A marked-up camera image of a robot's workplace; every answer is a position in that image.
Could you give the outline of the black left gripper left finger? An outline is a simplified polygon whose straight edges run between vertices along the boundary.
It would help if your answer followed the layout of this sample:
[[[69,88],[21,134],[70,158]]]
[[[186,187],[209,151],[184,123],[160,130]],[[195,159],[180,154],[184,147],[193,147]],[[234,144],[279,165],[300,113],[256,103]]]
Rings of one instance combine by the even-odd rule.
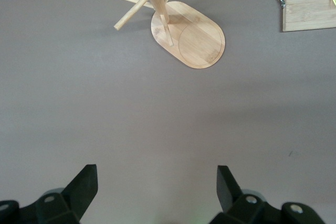
[[[0,224],[80,224],[97,192],[97,166],[88,164],[65,188],[49,190],[26,207],[0,201]]]

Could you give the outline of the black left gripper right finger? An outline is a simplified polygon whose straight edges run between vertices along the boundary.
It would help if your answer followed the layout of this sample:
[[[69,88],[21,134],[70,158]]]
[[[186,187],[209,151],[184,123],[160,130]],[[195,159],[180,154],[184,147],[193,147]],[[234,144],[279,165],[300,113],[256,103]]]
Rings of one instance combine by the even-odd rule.
[[[305,204],[286,202],[276,209],[256,194],[243,192],[228,166],[217,167],[216,192],[222,212],[209,224],[324,224]]]

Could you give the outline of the wooden mug tree stand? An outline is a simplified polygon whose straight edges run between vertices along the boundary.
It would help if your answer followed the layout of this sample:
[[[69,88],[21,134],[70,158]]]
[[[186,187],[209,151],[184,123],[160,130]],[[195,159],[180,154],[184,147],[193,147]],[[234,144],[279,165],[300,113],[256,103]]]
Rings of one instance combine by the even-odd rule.
[[[205,69],[225,50],[225,35],[213,20],[180,0],[124,0],[131,9],[114,25],[120,30],[141,7],[154,10],[151,33],[155,41],[190,68]]]

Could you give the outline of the bamboo cutting board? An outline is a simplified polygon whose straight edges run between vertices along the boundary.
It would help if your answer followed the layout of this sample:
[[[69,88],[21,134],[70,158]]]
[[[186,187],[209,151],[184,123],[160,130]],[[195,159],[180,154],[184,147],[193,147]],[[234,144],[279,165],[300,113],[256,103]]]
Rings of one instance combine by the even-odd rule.
[[[278,0],[282,8],[282,31],[336,28],[332,0]]]

